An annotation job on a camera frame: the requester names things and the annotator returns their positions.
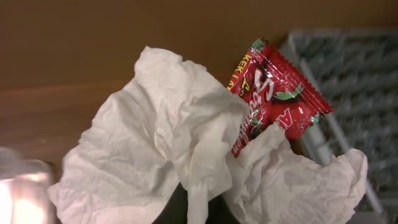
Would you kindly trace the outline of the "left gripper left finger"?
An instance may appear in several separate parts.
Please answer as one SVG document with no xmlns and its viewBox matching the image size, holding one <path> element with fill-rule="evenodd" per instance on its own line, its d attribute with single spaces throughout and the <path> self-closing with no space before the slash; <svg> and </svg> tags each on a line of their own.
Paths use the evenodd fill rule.
<svg viewBox="0 0 398 224">
<path fill-rule="evenodd" d="M 187 224 L 188 192 L 179 183 L 152 224 Z"/>
</svg>

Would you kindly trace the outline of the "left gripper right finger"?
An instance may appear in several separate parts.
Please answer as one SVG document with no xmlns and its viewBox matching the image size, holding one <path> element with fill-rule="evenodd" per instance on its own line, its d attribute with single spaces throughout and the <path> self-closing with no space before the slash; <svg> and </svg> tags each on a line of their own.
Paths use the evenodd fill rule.
<svg viewBox="0 0 398 224">
<path fill-rule="evenodd" d="M 222 195 L 208 203 L 208 224 L 239 224 Z"/>
</svg>

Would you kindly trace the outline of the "white napkin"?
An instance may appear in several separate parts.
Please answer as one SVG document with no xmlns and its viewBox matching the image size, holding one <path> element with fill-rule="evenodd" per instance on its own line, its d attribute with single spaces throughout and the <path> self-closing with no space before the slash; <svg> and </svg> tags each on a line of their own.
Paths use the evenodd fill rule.
<svg viewBox="0 0 398 224">
<path fill-rule="evenodd" d="M 368 162 L 350 149 L 321 166 L 269 126 L 234 157 L 248 105 L 202 65 L 146 47 L 134 78 L 103 103 L 63 159 L 49 197 L 63 223 L 151 223 L 181 185 L 189 223 L 215 197 L 241 223 L 346 223 L 366 191 Z"/>
</svg>

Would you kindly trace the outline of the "red snack wrapper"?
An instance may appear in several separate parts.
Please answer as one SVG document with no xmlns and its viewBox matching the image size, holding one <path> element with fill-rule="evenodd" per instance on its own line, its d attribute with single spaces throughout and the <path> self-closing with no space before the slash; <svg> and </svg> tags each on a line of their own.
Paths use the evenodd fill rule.
<svg viewBox="0 0 398 224">
<path fill-rule="evenodd" d="M 235 69 L 228 90 L 249 105 L 238 140 L 231 149 L 241 150 L 276 123 L 287 139 L 298 139 L 320 118 L 333 112 L 323 95 L 267 40 L 255 40 Z"/>
</svg>

